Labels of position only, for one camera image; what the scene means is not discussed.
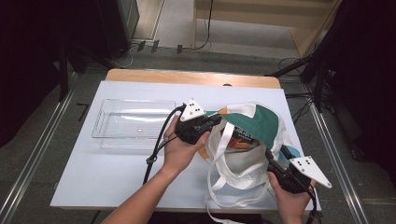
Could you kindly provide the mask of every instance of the white bag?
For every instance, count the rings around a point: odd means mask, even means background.
[[[209,193],[221,208],[244,207],[257,202],[268,189],[265,149],[270,148],[277,159],[282,145],[292,148],[291,141],[283,119],[263,105],[228,105],[218,114],[221,114],[222,121],[213,127],[205,148],[200,150],[201,155],[211,164],[207,174]],[[210,176],[215,167],[219,179],[212,185]],[[257,197],[222,203],[218,200],[216,191],[226,184],[241,190],[258,186],[262,189]]]

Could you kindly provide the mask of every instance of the green fabric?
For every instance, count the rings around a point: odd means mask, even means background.
[[[273,147],[279,127],[278,117],[273,111],[261,105],[256,105],[256,113],[252,119],[236,113],[221,116],[231,124],[262,141],[268,148]]]

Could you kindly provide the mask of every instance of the gray carpet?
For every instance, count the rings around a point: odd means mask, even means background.
[[[183,51],[181,54],[176,54],[175,49],[158,49],[156,53],[150,53],[150,47],[145,47],[139,52],[133,50],[132,54],[134,62],[128,66],[129,68],[209,71],[255,76],[277,71],[279,62],[278,59],[200,51]],[[83,120],[78,120],[84,108],[78,103],[91,103],[99,82],[106,77],[107,73],[101,64],[90,59],[86,60],[89,68],[86,74],[79,76],[73,98],[11,223],[91,223],[95,211],[63,210],[50,207],[50,200],[54,193],[53,185],[61,178],[83,124]],[[129,55],[125,54],[117,60],[117,63],[127,64],[129,60]],[[303,91],[301,83],[296,77],[283,76],[280,81],[281,87],[286,93]],[[57,103],[58,94],[59,90],[55,89],[25,123],[18,136],[11,143],[0,148],[2,171],[0,173],[0,203],[5,201],[9,188],[19,175],[45,124],[50,119]],[[289,99],[288,103],[290,113],[294,114],[306,103],[306,100],[305,98],[293,98]],[[324,111],[324,116],[345,162],[345,167],[362,198],[369,221],[371,223],[396,222],[396,216],[393,213],[396,204],[392,200],[395,198],[396,190],[391,185],[386,172],[374,163],[361,163],[353,160],[347,140],[343,136],[336,118],[328,111]],[[324,214],[323,223],[354,223],[318,132],[317,124],[310,113],[299,119],[296,123],[296,130],[305,155],[313,156],[333,184],[332,189],[318,187]],[[96,223],[99,223],[107,214],[108,211],[101,213]],[[263,215],[263,217],[274,223],[279,223],[277,215]]]

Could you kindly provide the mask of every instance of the transparent plastic tray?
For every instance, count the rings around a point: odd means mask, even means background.
[[[102,148],[153,149],[173,101],[104,100],[92,137]]]

